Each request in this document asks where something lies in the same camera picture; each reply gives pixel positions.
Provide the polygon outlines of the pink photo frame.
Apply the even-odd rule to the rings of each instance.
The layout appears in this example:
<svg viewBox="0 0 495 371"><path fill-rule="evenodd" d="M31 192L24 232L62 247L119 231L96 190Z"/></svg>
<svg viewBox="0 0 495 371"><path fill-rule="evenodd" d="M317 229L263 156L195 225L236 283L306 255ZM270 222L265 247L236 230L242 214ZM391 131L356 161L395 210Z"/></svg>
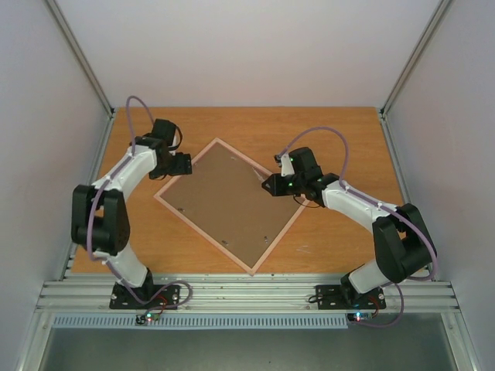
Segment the pink photo frame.
<svg viewBox="0 0 495 371"><path fill-rule="evenodd" d="M213 139L192 160L193 173L172 177L155 199L248 274L255 274L304 206L273 197L251 168L270 171L225 141Z"/></svg>

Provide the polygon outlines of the clear plastic screwdriver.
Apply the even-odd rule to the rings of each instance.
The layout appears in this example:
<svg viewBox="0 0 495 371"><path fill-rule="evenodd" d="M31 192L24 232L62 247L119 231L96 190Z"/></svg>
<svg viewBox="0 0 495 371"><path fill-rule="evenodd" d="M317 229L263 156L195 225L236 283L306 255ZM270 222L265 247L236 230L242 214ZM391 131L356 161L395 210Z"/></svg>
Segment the clear plastic screwdriver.
<svg viewBox="0 0 495 371"><path fill-rule="evenodd" d="M261 173L259 173L255 168L251 168L251 170L253 171L253 173L256 175L256 177L260 182L263 182L265 180L265 178L261 175Z"/></svg>

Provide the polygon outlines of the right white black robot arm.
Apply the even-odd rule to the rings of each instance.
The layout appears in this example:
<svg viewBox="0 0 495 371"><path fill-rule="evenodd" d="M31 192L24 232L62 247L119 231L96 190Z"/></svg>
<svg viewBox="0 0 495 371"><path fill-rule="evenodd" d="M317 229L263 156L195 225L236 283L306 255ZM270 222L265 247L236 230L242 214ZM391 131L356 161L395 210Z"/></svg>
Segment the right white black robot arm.
<svg viewBox="0 0 495 371"><path fill-rule="evenodd" d="M263 190L275 197L304 196L318 206L343 214L373 237L374 259L340 279L340 294L347 305L361 305L374 289L412 279L423 267L437 263L436 249L416 206L383 203L336 174L323 174L307 147L276 160L281 171L263 181Z"/></svg>

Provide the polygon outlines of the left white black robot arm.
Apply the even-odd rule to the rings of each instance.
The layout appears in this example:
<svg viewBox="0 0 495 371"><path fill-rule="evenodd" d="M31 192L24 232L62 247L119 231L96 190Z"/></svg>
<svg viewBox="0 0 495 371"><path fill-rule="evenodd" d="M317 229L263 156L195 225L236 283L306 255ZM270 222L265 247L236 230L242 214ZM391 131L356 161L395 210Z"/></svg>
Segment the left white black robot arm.
<svg viewBox="0 0 495 371"><path fill-rule="evenodd" d="M134 136L111 170L90 185L78 185L72 196L70 234L92 261L99 261L116 278L118 301L146 308L161 293L152 272L131 248L131 226L126 202L136 186L149 177L189 175L190 155L178 150L183 140L180 128L165 119L157 119L152 130Z"/></svg>

